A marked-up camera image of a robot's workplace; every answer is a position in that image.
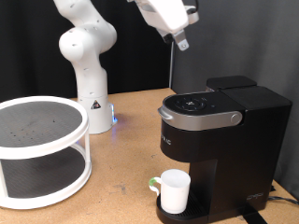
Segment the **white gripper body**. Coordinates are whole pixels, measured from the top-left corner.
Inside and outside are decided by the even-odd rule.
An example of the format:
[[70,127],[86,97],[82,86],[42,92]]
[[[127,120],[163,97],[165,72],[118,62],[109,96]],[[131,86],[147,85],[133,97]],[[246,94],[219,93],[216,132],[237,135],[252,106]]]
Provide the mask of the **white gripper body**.
[[145,22],[156,29],[175,34],[189,24],[181,0],[135,0],[135,2]]

